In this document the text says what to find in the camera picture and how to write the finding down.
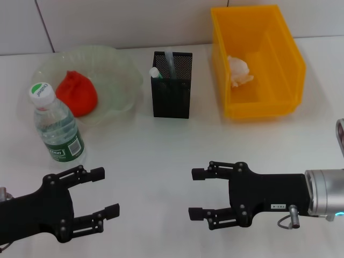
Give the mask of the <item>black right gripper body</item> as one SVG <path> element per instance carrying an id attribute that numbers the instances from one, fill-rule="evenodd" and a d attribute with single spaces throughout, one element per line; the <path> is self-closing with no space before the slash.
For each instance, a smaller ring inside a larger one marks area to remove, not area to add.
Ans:
<path id="1" fill-rule="evenodd" d="M 257 174 L 235 163 L 228 182 L 230 206 L 240 227 L 250 227 L 261 212 L 288 212 L 294 205 L 309 216 L 310 194 L 304 174 Z"/>

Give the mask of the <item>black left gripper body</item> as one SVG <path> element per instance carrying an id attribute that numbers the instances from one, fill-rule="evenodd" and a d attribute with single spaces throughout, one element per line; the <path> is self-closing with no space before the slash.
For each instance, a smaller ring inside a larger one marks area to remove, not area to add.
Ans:
<path id="1" fill-rule="evenodd" d="M 37 191 L 1 202 L 1 244 L 40 233 L 68 242 L 73 236 L 73 219 L 68 188 L 58 175 L 47 175 Z"/>

